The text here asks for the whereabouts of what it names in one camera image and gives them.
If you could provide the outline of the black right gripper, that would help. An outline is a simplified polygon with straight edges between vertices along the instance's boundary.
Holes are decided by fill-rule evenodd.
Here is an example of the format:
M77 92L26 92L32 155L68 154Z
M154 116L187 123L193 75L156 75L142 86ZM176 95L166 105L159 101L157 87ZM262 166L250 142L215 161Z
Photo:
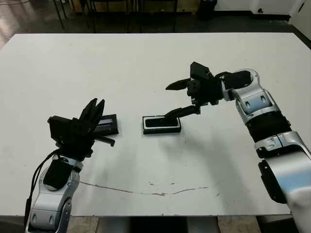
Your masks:
M222 81L220 78L182 79L169 84L166 90L182 90L187 88L193 105L171 110L165 118L180 118L192 114L200 114L201 106L217 105L223 99Z

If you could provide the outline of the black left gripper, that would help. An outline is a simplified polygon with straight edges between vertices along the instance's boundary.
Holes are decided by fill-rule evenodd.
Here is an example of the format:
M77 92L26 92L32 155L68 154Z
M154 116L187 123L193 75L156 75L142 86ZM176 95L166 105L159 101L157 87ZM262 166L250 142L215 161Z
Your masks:
M104 105L104 99L97 103L94 98L82 110L79 119L57 119L57 146L66 157L77 161L90 157L95 141L111 147L115 145L115 140L109 136L116 134L116 119L102 117Z

